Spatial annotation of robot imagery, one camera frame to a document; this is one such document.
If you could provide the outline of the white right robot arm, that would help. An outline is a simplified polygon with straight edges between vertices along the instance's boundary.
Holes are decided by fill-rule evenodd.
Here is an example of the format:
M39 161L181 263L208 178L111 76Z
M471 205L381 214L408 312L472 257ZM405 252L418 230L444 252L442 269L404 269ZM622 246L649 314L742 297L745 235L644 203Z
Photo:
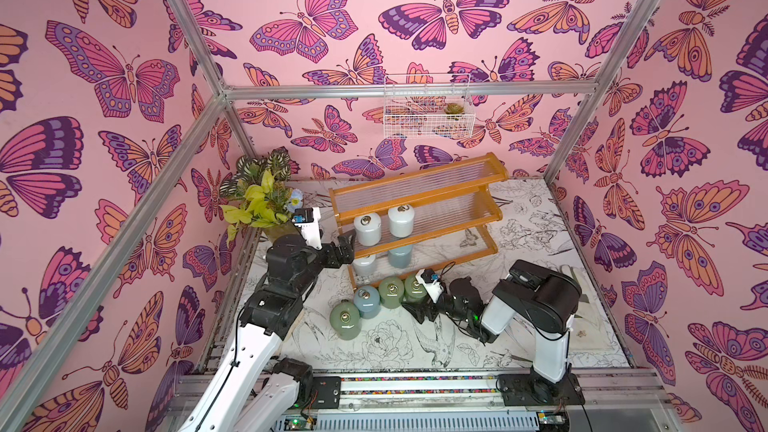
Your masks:
M536 333L532 377L555 385L570 372L570 334L582 295L572 277L519 259L487 302L470 277L445 283L442 273L426 268L415 273L413 280L426 297L404 300L402 305L418 323L436 323L444 316L464 335L490 344L521 319Z

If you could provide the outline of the large blue tea canister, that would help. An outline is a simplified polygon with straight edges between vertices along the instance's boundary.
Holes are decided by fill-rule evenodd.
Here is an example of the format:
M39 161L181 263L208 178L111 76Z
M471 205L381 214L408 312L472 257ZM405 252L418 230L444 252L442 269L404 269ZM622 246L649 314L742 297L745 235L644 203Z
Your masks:
M373 319L381 311L381 298L376 287L366 285L355 291L353 303L362 319Z

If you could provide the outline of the small green tea canister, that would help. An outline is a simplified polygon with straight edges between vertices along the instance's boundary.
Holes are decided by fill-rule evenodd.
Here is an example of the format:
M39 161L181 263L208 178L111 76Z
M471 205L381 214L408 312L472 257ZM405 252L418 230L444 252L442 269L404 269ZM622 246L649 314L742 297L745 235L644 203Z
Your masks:
M425 286L420 283L415 274L409 275L404 280L403 303L418 304L428 297Z

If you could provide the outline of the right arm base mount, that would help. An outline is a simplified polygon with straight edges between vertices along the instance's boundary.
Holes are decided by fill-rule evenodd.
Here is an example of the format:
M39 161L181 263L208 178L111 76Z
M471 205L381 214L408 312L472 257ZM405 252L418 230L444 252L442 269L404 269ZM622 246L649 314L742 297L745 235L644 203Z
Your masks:
M551 383L535 373L499 375L496 388L505 406L560 407L586 403L581 385L572 373Z

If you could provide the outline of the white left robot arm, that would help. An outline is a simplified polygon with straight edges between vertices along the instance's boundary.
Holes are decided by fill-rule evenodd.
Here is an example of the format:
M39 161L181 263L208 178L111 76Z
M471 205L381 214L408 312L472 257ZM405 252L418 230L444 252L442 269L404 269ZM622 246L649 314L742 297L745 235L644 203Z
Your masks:
M301 234L284 235L267 250L267 271L232 329L233 340L182 431L269 431L297 402L311 373L303 363L273 372L255 399L250 395L272 356L304 310L320 273L355 258L356 232L313 246Z

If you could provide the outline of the large green tea canister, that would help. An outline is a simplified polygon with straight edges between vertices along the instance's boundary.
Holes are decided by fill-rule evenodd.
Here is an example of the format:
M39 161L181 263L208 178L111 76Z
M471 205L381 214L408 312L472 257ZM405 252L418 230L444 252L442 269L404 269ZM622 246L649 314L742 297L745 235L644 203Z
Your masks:
M361 315L353 302L339 302L331 311L330 325L341 340L349 341L361 332Z

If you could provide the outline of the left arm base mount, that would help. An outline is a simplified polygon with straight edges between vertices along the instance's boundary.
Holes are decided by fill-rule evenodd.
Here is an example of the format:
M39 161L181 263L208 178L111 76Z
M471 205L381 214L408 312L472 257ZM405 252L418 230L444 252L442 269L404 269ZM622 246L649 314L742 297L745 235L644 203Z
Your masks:
M284 358L274 366L258 397L280 412L338 409L341 378L316 376L309 364Z

